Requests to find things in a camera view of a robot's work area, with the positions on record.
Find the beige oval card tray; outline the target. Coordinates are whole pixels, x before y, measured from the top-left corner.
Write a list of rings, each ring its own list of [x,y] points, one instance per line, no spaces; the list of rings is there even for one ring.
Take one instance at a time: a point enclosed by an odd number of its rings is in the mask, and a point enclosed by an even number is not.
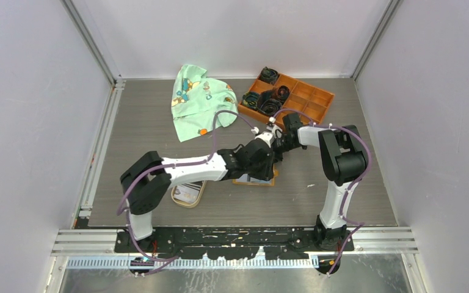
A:
[[[196,181],[175,186],[170,193],[172,201],[184,208],[194,208],[204,193],[206,181]]]

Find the orange leather card holder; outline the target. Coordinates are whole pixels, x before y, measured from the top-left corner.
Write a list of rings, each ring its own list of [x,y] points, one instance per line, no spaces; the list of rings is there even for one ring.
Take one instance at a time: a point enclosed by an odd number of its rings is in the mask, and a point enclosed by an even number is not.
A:
[[[262,179],[256,179],[254,177],[251,177],[248,174],[242,175],[238,179],[233,179],[232,183],[233,184],[239,184],[239,185],[245,185],[245,186],[269,186],[272,187],[275,185],[275,178],[278,176],[279,172],[276,168],[276,166],[273,167],[273,178],[270,180],[262,180]]]

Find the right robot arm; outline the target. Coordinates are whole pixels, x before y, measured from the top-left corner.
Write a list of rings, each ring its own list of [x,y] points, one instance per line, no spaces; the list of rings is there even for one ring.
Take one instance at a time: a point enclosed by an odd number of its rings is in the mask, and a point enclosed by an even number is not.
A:
[[[347,237],[347,208],[354,189],[369,171],[371,152],[355,125],[323,126],[303,123],[297,112],[283,117],[285,131],[272,144],[275,161],[297,148],[316,147],[329,180],[327,194],[314,226],[318,248],[331,250]]]

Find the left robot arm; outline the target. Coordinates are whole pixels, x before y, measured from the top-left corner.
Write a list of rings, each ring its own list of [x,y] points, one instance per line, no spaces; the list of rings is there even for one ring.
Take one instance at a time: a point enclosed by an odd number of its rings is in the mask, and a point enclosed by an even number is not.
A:
[[[202,157],[171,159],[149,151],[120,176],[123,198],[118,213],[128,210],[129,243],[139,252],[153,245],[152,213],[166,192],[199,181],[226,181],[249,175],[273,178],[274,151],[261,139]]]

